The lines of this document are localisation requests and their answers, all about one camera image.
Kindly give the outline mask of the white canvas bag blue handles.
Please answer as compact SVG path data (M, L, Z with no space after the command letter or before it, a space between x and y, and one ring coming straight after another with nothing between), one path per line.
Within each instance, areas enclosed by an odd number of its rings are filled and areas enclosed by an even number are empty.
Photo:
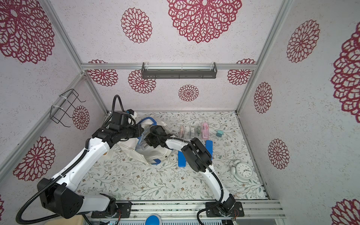
M144 132L139 138L131 138L128 141L118 142L114 147L122 150L129 158L140 161L146 165L158 165L165 161L171 154L172 150L161 147L150 146L145 138L150 135L150 128L155 125L162 126L166 134L170 134L171 130L165 122L151 115L140 120Z

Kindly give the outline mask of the pink compass clear case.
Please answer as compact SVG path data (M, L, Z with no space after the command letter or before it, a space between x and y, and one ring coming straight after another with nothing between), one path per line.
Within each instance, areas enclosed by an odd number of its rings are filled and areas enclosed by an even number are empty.
M179 137L184 138L184 135L185 135L185 127L183 125L181 125L180 126Z

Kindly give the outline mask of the clear pen case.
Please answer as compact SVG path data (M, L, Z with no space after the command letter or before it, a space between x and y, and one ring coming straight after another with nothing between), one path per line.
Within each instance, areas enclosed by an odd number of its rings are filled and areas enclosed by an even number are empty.
M195 137L195 127L194 126L191 126L190 127L190 138L194 138Z

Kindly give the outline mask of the clear green compass set case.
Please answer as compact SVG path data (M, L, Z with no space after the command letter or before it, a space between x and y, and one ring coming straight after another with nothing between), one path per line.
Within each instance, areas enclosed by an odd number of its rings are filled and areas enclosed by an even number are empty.
M198 125L198 126L196 127L196 134L197 134L198 137L200 137L200 136L201 136L201 133L202 133L202 128L201 128L200 125Z

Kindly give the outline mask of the pink clear stationery case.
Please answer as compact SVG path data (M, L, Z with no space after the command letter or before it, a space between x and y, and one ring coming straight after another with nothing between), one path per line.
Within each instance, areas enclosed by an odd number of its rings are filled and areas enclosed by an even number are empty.
M208 140L209 139L209 124L207 122L202 123L202 139Z

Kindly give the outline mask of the blue stationery case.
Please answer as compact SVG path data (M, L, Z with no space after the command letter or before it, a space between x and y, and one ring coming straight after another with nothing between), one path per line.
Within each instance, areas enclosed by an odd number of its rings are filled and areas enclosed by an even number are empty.
M213 141L206 140L205 141L205 147L208 150L208 152L210 153L211 158L213 158Z

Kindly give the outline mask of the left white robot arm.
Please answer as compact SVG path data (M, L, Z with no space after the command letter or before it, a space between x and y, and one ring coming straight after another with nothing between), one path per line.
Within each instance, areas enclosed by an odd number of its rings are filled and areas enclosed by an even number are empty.
M81 196L76 190L92 166L116 143L141 136L143 128L136 123L136 117L137 113L133 110L113 112L109 121L86 140L85 147L65 168L51 179L43 178L37 184L38 192L20 208L16 222L20 225L31 225L56 217L69 219L88 212L101 212L106 217L114 217L118 212L114 197L106 194ZM23 213L37 198L43 208L53 214L37 219L23 219Z

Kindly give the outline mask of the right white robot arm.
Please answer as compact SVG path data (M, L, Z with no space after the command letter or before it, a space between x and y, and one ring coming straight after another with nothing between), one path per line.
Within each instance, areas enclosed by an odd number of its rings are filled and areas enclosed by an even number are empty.
M152 126L145 140L149 146L161 146L181 152L193 171L200 173L212 190L217 201L213 207L224 216L231 213L236 200L218 177L210 152L198 138L195 137L190 141L184 140L166 133L162 126Z

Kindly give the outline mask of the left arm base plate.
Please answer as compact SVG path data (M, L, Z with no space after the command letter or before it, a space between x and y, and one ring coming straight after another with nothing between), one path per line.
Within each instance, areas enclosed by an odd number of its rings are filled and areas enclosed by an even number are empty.
M113 218L129 218L132 208L132 202L116 202L115 211L113 214L106 214L105 212L93 211L91 218L93 219L113 219Z

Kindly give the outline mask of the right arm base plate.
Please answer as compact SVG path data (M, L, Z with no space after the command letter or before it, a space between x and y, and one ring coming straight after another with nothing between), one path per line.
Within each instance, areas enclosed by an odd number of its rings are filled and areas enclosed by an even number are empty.
M213 206L215 202L206 202L205 208L210 208ZM218 206L208 209L206 211L206 216L209 218L214 217L244 217L244 209L241 202L236 201L234 206L231 206L229 209L226 208L224 205L219 204Z

